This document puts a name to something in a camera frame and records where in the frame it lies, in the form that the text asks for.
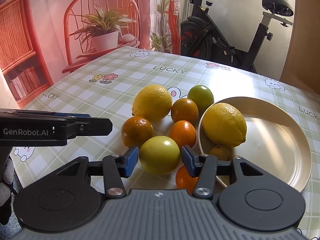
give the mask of metal screw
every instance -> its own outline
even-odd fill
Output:
[[[108,189],[107,192],[111,196],[120,196],[123,194],[123,189],[121,189],[119,187],[112,187],[112,188]]]
[[[207,196],[211,193],[211,191],[206,187],[197,188],[195,192],[199,196]]]

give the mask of exercise bike seat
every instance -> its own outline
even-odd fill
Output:
[[[288,0],[262,0],[262,7],[281,16],[290,17],[293,15],[293,6]]]

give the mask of checkered tablecloth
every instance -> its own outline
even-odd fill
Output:
[[[77,137],[64,147],[18,147],[12,153],[16,172],[23,187],[54,171],[78,156],[90,161],[106,155],[123,154],[121,126],[131,117],[135,95],[148,84],[165,86],[174,101],[189,89],[202,84],[211,89],[215,101],[235,96],[266,100],[286,111],[304,131],[312,152],[312,173],[303,191],[306,212],[299,228],[308,239],[320,237],[320,96],[295,87],[221,64],[188,57],[123,47],[71,73],[26,109],[87,113],[108,117],[113,131],[106,137]],[[172,121],[167,116],[154,125],[156,135],[167,135]],[[175,172],[168,176],[145,173],[138,164],[126,188],[175,188]],[[92,178],[92,185],[103,192],[103,180]]]

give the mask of beige plate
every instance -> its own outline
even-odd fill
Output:
[[[285,111],[266,101],[234,97],[217,103],[228,103],[237,108],[247,123],[246,142],[229,149],[261,167],[298,191],[306,186],[311,174],[311,151],[300,126]],[[208,153],[216,145],[204,133],[202,119],[198,127],[199,148]],[[227,187],[227,176],[217,177]]]

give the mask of white flower pot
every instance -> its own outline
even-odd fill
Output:
[[[118,47],[118,36],[119,33],[115,31],[101,36],[92,37],[92,42],[97,52],[102,52],[104,50]]]

